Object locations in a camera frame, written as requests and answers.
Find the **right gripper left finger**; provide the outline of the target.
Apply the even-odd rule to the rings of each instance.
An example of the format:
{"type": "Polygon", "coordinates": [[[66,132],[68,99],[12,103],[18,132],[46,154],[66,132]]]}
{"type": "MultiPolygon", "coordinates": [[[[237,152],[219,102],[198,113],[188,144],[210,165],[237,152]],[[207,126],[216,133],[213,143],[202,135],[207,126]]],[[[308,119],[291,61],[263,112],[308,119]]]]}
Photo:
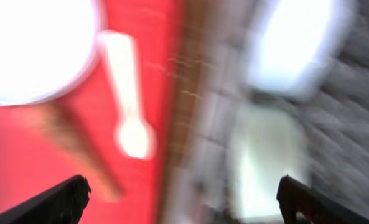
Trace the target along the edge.
{"type": "Polygon", "coordinates": [[[78,224],[90,200],[89,193],[87,179],[74,175],[0,213],[0,224],[78,224]]]}

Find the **light blue plate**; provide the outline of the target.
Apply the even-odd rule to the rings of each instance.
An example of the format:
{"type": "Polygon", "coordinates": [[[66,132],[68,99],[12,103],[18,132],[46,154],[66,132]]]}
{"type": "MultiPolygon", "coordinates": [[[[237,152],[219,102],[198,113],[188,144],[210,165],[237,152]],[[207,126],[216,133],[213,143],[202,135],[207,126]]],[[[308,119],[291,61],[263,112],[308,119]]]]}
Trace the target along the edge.
{"type": "Polygon", "coordinates": [[[105,27],[97,0],[0,0],[0,106],[60,97],[84,81],[105,27]]]}

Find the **white plastic spoon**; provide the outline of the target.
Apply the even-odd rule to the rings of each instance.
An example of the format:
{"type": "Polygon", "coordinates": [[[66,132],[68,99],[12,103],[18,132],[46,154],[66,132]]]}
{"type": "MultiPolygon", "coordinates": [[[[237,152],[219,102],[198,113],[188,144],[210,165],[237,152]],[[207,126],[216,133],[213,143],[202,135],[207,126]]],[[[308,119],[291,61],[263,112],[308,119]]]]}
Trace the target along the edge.
{"type": "Polygon", "coordinates": [[[156,134],[142,107],[136,40],[113,30],[100,32],[99,40],[119,113],[114,127],[115,143],[128,157],[150,160],[155,153],[156,134]]]}

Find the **light blue bowl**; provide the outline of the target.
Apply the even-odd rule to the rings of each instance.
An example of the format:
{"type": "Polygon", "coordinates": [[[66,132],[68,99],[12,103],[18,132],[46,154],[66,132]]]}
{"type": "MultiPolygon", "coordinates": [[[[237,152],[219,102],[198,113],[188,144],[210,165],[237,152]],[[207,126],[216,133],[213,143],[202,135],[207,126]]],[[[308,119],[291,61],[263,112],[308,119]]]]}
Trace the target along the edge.
{"type": "Polygon", "coordinates": [[[355,23],[354,0],[257,1],[243,80],[262,93],[308,100],[331,71],[355,23]]]}

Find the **green bowl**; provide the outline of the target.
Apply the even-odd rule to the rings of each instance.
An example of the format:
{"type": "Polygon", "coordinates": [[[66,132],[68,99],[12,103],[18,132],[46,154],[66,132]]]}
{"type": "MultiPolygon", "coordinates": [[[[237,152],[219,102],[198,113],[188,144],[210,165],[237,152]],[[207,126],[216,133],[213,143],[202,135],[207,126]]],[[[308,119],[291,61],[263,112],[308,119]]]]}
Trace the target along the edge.
{"type": "Polygon", "coordinates": [[[245,223],[283,219],[276,199],[282,177],[311,184],[303,127],[289,113],[271,106],[238,108],[227,158],[230,207],[233,216],[245,223]]]}

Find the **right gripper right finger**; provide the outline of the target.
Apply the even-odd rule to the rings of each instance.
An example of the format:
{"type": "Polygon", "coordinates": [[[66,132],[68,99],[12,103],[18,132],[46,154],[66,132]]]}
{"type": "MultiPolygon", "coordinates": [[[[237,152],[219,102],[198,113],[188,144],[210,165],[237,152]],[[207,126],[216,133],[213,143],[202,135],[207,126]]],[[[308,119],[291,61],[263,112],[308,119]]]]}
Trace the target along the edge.
{"type": "Polygon", "coordinates": [[[369,219],[286,175],[276,194],[285,224],[296,224],[301,213],[314,224],[369,224],[369,219]]]}

